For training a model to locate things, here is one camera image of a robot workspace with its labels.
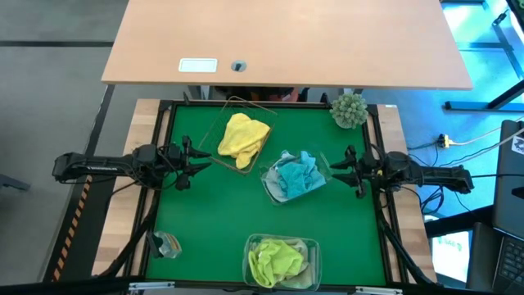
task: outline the white cable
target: white cable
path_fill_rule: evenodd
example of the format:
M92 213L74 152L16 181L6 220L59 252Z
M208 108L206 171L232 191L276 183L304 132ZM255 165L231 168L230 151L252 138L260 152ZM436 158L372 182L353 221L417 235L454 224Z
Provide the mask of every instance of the white cable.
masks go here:
M467 162L467 161L469 161L469 160L472 160L472 159L474 159L474 158L476 158L476 157L478 157L478 156L482 156L482 155L484 155L485 153L487 153L487 152L493 150L494 148L498 148L498 147L500 147L501 145L505 144L506 142L512 140L515 136L517 136L517 135L519 135L519 134L521 134L521 133L523 133L523 132L524 132L524 128L518 130L518 131L517 131L516 133L514 133L513 135L507 137L505 140L503 140L503 141L501 141L500 143L498 143L497 145L495 145L495 146L493 146L493 147L491 147L491 148L485 150L484 152L478 153L478 154L476 154L475 156L470 157L470 158L468 158L468 159L464 159L464 160L458 161L458 162L454 163L453 165L456 166L456 165L458 165L458 164L462 164L462 163L464 163L464 162Z
M522 120L522 119L524 119L524 116L522 116L522 117L520 117L520 118L518 118L518 119L516 119L516 120L514 120L514 121L515 121L515 122L518 122L518 121L520 121L520 120ZM474 139L472 139L472 140L468 140L468 141L465 142L465 143L456 143L456 142L454 142L453 140L450 139L450 140L449 140L449 145L463 146L463 145L466 145L466 144L469 144L469 143L474 143L474 142L476 142L477 140L479 140L479 139L481 139L481 138L484 138L484 137L486 137L486 136L488 136L488 135L494 133L495 131L499 130L500 128L502 128L502 127L495 128L495 129L493 129L493 130L491 130L491 131L488 131L488 132L484 133L483 135L481 135L481 136L479 136L479 137L477 137L477 138L474 138Z

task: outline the wooden board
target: wooden board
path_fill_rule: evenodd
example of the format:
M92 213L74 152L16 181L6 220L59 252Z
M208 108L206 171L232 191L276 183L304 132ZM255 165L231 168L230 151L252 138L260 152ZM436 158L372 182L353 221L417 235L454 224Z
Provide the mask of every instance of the wooden board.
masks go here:
M128 138L125 143L124 153L131 152L134 148L151 142L151 136L155 127L156 114L158 112L159 100L139 99L129 127ZM382 129L382 138L387 151L407 152L404 141L404 133L400 124L399 112L396 106L378 105L379 119ZM166 122L169 111L165 114L164 124L160 130L159 144L165 138ZM370 138L376 142L373 130L373 122L368 121ZM131 182L128 178L118 179L115 188L119 188ZM106 223L102 231L102 237L98 246L98 252L93 266L93 275L100 274L116 258L131 236L133 219L138 204L139 187L132 187L117 193L111 199L107 212ZM151 203L151 194L147 199L146 210ZM436 281L435 271L431 261L431 253L426 238L426 231L422 221L422 214L418 204L417 196L410 191L402 190L395 193L395 204L397 218L399 221L402 242L415 263L421 267L426 276ZM142 256L142 245L140 242L133 261L132 274L138 274L138 266ZM389 245L390 262L395 281L400 281L395 250Z
M472 88L438 0L130 0L102 81Z

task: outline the white label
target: white label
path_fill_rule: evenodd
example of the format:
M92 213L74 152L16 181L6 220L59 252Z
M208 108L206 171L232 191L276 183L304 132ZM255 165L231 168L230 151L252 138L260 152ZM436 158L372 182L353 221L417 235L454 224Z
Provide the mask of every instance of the white label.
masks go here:
M518 152L521 155L524 155L524 138L515 136L513 142L511 143L511 150Z
M186 73L216 73L216 58L181 58L178 71Z

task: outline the green tablecloth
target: green tablecloth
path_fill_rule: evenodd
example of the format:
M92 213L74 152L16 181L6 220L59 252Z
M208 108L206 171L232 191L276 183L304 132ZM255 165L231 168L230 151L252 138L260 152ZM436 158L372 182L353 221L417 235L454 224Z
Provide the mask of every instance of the green tablecloth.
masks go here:
M360 154L362 129L339 128L326 110L273 110L278 113L275 128L249 175L213 164L192 178L191 189L162 192L156 230L176 236L183 253L176 259L150 258L147 278L242 282L247 238L276 234L319 243L322 284L385 284L370 196L357 199L353 188L332 179L300 200L275 206L260 182L258 165L278 159L284 149L315 143L331 163L343 159L348 144ZM177 107L172 141L189 135L198 147L219 111Z

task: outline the succulent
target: succulent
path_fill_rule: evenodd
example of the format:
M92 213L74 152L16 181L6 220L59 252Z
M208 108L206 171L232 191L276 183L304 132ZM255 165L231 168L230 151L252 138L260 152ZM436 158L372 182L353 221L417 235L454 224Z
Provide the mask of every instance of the succulent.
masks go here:
M333 102L332 113L335 122L342 128L353 128L368 119L368 105L360 94L344 94Z

